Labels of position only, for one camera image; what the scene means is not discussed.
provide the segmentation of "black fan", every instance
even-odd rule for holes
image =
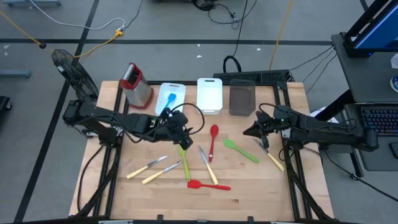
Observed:
[[[61,75],[75,89],[76,96],[81,101],[96,102],[98,99],[98,88],[93,80],[73,56],[66,50],[54,50],[51,55],[54,65]]]

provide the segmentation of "yellow cable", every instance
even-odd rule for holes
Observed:
[[[23,29],[21,29],[17,24],[15,24],[2,10],[0,10],[0,14],[8,20],[15,28],[17,28],[19,31],[21,31],[23,34],[25,34],[27,37],[29,37],[30,40],[35,42],[36,44],[42,45],[39,41],[37,41],[35,38],[33,38],[31,35],[29,35],[27,32],[25,32]]]
[[[284,22],[282,23],[282,26],[280,27],[280,31],[279,31],[279,34],[278,34],[278,39],[276,40],[276,44],[275,44],[275,47],[274,47],[274,53],[272,53],[271,63],[269,64],[269,70],[271,70],[271,68],[272,68],[272,63],[274,61],[274,56],[275,56],[275,53],[276,53],[276,49],[278,48],[279,40],[280,40],[280,37],[282,36],[282,32],[284,31],[284,27],[285,27],[287,18],[289,17],[289,12],[292,9],[292,3],[293,3],[293,0],[290,0],[289,7],[287,8],[287,11],[286,11]]]
[[[115,33],[115,35],[112,37],[112,39],[108,40],[107,42],[105,42],[105,43],[103,43],[103,44],[99,44],[99,45],[95,46],[93,49],[87,51],[87,52],[84,53],[84,54],[76,55],[76,56],[74,56],[74,58],[80,58],[80,57],[82,57],[82,56],[84,56],[84,55],[88,55],[88,54],[92,53],[95,49],[97,49],[98,47],[102,47],[102,46],[104,46],[104,45],[106,45],[106,44],[112,42],[114,39],[120,37],[121,35],[123,35],[123,32],[121,32],[120,30],[116,30],[116,33]]]

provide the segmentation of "yellow handle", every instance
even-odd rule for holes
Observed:
[[[127,179],[133,178],[136,175],[138,175],[139,173],[141,173],[142,171],[146,170],[148,168],[148,166],[144,166],[143,168],[136,170],[134,172],[132,172],[131,174],[127,175]]]
[[[156,177],[160,176],[161,174],[163,174],[163,171],[157,172],[156,174],[146,178],[145,180],[142,181],[142,184],[148,184],[148,182],[150,182],[151,180],[155,179]]]
[[[209,173],[211,175],[211,178],[213,179],[214,185],[218,185],[218,180],[216,175],[214,175],[213,170],[210,168],[209,164],[206,164],[207,169],[209,170]]]
[[[271,154],[268,153],[268,156],[271,158],[271,160],[279,167],[280,171],[285,171],[285,168],[283,167],[283,165],[274,158],[274,156],[272,156]]]

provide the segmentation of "knife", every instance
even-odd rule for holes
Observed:
[[[202,157],[203,160],[205,161],[205,164],[206,164],[206,166],[207,166],[207,169],[209,170],[209,173],[210,173],[210,175],[211,175],[211,179],[213,179],[214,185],[218,185],[218,181],[217,181],[216,175],[214,175],[214,172],[213,172],[213,170],[211,169],[211,167],[210,167],[210,165],[209,165],[209,160],[207,159],[204,150],[203,150],[200,146],[199,146],[199,152],[200,152],[201,157]]]
[[[187,181],[189,182],[191,180],[191,175],[189,174],[189,169],[188,169],[188,164],[187,164],[187,158],[185,157],[186,151],[181,148],[181,146],[178,147],[178,153],[182,157],[182,161],[184,164],[184,171],[185,171],[185,177],[187,178]]]
[[[285,171],[285,168],[283,167],[283,165],[278,161],[278,160],[276,160],[275,159],[275,157],[274,156],[272,156],[271,154],[269,154],[269,151],[268,151],[268,149],[266,149],[265,147],[264,147],[264,145],[260,142],[260,141],[258,141],[257,139],[253,139],[259,146],[260,146],[260,148],[262,149],[262,150],[264,150],[264,152],[266,152],[266,154],[269,156],[269,158],[274,162],[274,164],[280,169],[280,171]]]
[[[162,170],[162,171],[160,171],[160,172],[157,172],[156,174],[154,174],[154,175],[152,175],[152,176],[146,178],[145,180],[142,181],[142,184],[147,184],[148,182],[152,181],[153,179],[155,179],[156,177],[160,176],[161,174],[163,174],[163,173],[165,173],[165,172],[168,172],[168,171],[170,171],[170,170],[176,168],[178,165],[181,164],[181,162],[182,162],[182,161],[178,161],[178,162],[176,162],[175,164],[169,166],[168,168],[166,168],[166,169],[164,169],[164,170]]]
[[[164,159],[166,159],[166,158],[167,158],[167,156],[162,156],[162,157],[160,157],[160,158],[158,158],[158,159],[155,159],[154,161],[148,163],[148,165],[144,166],[143,168],[138,169],[138,170],[132,172],[131,174],[127,175],[127,179],[130,179],[130,178],[135,177],[136,175],[138,175],[138,174],[141,173],[142,171],[144,171],[144,170],[150,168],[151,166],[155,165],[156,163],[158,163],[158,162],[160,162],[160,161],[162,161],[162,160],[164,160]]]

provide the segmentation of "silver knife blade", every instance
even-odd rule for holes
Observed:
[[[206,157],[206,153],[204,152],[204,150],[199,146],[199,152],[200,152],[200,155],[201,155],[201,157],[203,158],[203,160],[205,161],[205,164],[208,164],[209,163],[209,160],[207,159],[207,157]]]
[[[170,171],[170,170],[176,168],[178,165],[181,164],[181,162],[182,162],[182,161],[178,161],[177,163],[175,163],[175,164],[169,166],[168,168],[164,169],[163,172],[168,172],[168,171]]]
[[[154,161],[148,163],[147,166],[148,166],[148,167],[151,167],[151,166],[155,165],[156,163],[158,163],[158,162],[160,162],[160,161],[166,159],[167,157],[168,157],[168,156],[162,156],[162,157],[160,157],[160,158],[158,158],[158,159],[155,159]]]
[[[264,150],[268,154],[268,150],[264,147],[264,145],[260,141],[258,141],[255,138],[253,138],[253,140],[261,147],[262,150]]]

